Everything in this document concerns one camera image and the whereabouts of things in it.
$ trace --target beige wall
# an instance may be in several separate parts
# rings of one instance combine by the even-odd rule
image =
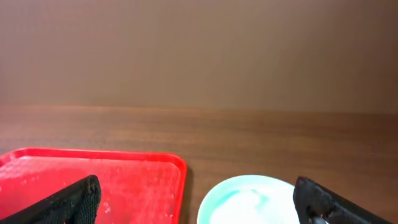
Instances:
[[[396,0],[0,0],[0,103],[398,112]]]

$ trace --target wooden table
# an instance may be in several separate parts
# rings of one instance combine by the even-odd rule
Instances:
[[[1,153],[26,146],[177,153],[190,167],[181,223],[242,174],[306,175],[398,222],[398,115],[0,107]]]

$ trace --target tray rim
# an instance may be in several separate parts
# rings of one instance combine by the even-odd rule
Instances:
[[[177,195],[175,197],[174,214],[172,223],[177,224],[180,219],[182,209],[183,193],[185,181],[187,178],[187,163],[180,156],[171,152],[137,152],[137,151],[111,151],[98,149],[68,149],[68,148],[51,148],[51,147],[22,147],[7,152],[0,156],[0,167],[8,162],[20,159],[24,156],[37,157],[64,157],[64,158],[80,158],[80,159],[109,159],[124,161],[152,161],[152,162],[169,162],[175,165],[180,171],[180,180],[177,187]]]

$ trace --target red plastic tray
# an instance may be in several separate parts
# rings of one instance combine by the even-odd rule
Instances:
[[[47,148],[0,157],[0,219],[90,174],[102,191],[96,224],[178,223],[187,174],[178,156]]]

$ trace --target red tray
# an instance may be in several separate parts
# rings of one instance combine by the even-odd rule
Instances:
[[[94,174],[96,224],[178,223],[187,174],[173,154],[25,148],[0,157],[0,219]]]

